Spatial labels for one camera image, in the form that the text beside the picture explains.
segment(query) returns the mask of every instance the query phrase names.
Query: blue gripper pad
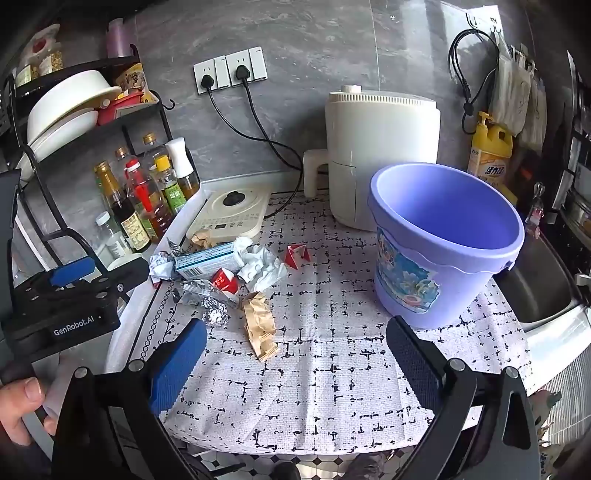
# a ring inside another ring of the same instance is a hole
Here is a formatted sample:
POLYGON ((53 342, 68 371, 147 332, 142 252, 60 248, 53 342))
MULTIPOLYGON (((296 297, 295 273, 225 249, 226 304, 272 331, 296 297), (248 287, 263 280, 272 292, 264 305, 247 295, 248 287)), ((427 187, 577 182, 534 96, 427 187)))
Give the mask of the blue gripper pad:
POLYGON ((160 345, 146 362, 152 375, 148 403, 156 416, 171 408, 207 344, 207 329, 191 319, 177 339, 160 345))
POLYGON ((433 343, 419 339, 401 316, 396 316, 388 322, 386 342, 418 402, 423 408, 437 413, 441 406, 440 394, 443 379, 421 349, 432 355, 440 367, 446 362, 443 354, 433 343))
POLYGON ((83 257, 53 271, 50 283, 54 287, 65 287, 73 281, 90 275, 95 270, 95 261, 91 257, 83 257))

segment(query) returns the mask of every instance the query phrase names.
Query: small box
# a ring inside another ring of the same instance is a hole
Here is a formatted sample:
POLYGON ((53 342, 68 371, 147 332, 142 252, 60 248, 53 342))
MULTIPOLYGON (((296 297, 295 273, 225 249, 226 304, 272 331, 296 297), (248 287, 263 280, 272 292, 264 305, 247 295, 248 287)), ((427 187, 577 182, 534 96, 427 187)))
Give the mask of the small box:
POLYGON ((234 242, 218 245, 207 250, 202 250, 187 257, 176 259, 177 272, 186 280, 194 278, 210 279, 220 268, 225 268, 232 273, 238 272, 244 262, 236 251, 234 242))

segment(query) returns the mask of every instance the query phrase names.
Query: detergent bottle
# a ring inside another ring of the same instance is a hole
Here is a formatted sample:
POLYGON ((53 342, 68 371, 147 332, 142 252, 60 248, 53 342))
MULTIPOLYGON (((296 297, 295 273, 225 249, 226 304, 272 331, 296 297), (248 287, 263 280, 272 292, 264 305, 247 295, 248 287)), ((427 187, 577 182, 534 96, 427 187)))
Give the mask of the detergent bottle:
POLYGON ((513 137, 499 125, 488 127, 486 120, 492 123, 488 113, 478 112, 478 115, 480 122, 472 136, 468 173, 500 189, 511 158, 513 137))

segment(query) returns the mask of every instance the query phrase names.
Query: red paper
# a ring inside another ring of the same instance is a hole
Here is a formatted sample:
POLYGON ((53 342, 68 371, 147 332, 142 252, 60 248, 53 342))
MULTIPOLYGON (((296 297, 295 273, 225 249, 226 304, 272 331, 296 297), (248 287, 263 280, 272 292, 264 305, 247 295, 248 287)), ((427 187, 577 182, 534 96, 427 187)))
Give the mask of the red paper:
POLYGON ((285 260, 284 262, 291 268, 295 268, 299 270, 300 267, 298 266, 297 257, 306 260, 307 262, 311 262, 312 259, 310 258, 310 252, 308 252, 308 248, 305 244, 294 244, 289 245, 287 250, 285 251, 285 260))
POLYGON ((238 278, 229 270, 220 268, 212 278, 212 283, 221 291, 235 294, 238 291, 238 278))

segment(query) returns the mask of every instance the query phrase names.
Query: stainless steel sink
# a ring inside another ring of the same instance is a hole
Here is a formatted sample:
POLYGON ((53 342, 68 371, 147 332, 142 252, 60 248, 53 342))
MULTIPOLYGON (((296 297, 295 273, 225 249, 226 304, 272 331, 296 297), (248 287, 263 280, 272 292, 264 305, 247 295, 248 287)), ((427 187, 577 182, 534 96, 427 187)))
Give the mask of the stainless steel sink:
POLYGON ((515 266, 495 280, 527 332, 578 305, 579 289, 545 237, 526 235, 515 266))

